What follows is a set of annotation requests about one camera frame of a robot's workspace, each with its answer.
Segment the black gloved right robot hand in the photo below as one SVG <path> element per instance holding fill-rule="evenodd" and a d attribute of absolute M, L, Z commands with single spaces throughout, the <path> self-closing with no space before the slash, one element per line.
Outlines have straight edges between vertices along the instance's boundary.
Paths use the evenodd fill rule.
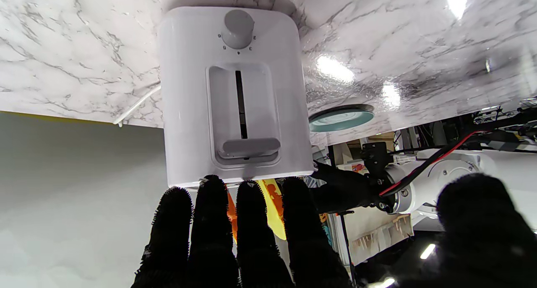
<path fill-rule="evenodd" d="M 238 188 L 236 253 L 222 179 L 206 176 L 195 204 L 188 191 L 167 190 L 132 287 L 350 288 L 303 180 L 285 179 L 283 206 L 290 267 L 280 257 L 255 181 Z M 463 176 L 441 191 L 437 209 L 445 229 L 438 271 L 397 280 L 397 288 L 535 288 L 536 235 L 501 181 Z"/>

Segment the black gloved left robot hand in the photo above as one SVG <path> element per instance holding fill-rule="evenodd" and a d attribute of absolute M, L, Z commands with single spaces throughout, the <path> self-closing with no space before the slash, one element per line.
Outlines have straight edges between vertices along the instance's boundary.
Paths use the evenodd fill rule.
<path fill-rule="evenodd" d="M 310 189 L 318 213 L 340 213 L 379 201 L 378 191 L 370 186 L 368 177 L 317 161 L 313 164 L 311 177 L 325 182 Z"/>

